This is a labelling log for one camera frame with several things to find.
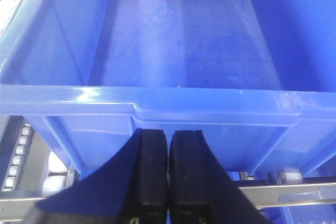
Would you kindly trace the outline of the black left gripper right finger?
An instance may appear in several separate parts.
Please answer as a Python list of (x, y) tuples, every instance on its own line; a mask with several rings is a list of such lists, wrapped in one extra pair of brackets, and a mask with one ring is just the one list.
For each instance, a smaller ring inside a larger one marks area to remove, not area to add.
[(270, 223), (218, 162), (202, 131), (176, 131), (169, 152), (171, 223)]

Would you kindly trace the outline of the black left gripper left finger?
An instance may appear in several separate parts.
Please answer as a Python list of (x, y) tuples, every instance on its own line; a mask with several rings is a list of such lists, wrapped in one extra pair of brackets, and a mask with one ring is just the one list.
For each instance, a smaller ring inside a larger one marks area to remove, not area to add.
[(166, 223), (167, 141), (136, 129), (94, 173), (36, 202), (24, 223)]

